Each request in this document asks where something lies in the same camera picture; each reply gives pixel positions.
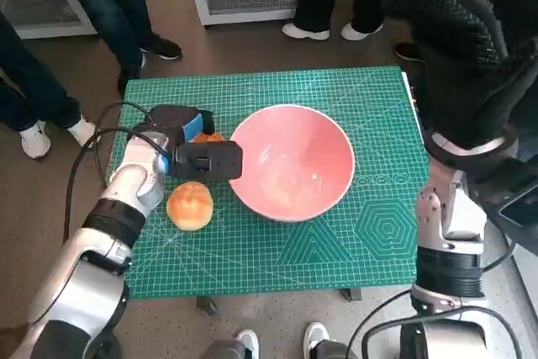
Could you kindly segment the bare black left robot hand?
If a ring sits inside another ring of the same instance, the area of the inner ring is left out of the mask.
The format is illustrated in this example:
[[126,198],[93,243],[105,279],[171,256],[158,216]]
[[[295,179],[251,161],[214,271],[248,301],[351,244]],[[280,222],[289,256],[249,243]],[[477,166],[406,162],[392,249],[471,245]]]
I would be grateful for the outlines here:
[[211,111],[176,104],[161,104],[152,108],[149,116],[157,130],[164,133],[171,145],[190,142],[199,134],[215,132]]

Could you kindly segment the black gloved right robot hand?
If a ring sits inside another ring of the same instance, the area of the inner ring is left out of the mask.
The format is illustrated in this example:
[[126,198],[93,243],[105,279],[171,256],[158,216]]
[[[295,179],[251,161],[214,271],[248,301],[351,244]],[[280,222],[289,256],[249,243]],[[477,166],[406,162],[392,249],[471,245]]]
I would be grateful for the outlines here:
[[500,137],[537,78],[537,38],[513,49],[489,0],[382,0],[403,20],[425,63],[432,128],[463,149]]

